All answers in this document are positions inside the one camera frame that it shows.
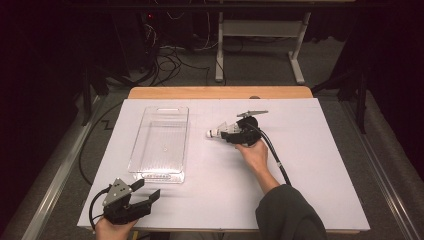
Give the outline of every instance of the transparent plastic bin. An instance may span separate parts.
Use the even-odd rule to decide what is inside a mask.
[[[128,171],[146,182],[184,182],[189,109],[148,107],[141,120]]]

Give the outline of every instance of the black sleeve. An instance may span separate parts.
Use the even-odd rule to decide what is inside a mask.
[[[269,191],[256,209],[263,240],[327,239],[324,224],[299,191],[281,185]]]

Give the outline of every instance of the desk leg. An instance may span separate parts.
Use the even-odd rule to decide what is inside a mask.
[[[222,44],[224,40],[223,36],[223,13],[219,13],[218,23],[218,52],[216,54],[216,66],[215,66],[215,82],[222,82],[224,80],[224,53],[222,51]]]
[[[311,17],[311,13],[305,13],[303,17],[303,24],[299,29],[299,34],[297,37],[296,48],[294,52],[290,51],[289,59],[290,64],[293,69],[294,76],[296,78],[296,82],[299,85],[305,85],[305,79],[303,78],[302,71],[300,70],[299,62],[297,61],[297,56],[299,55],[300,47],[302,46],[303,38],[305,37],[306,29],[308,28],[309,18]]]

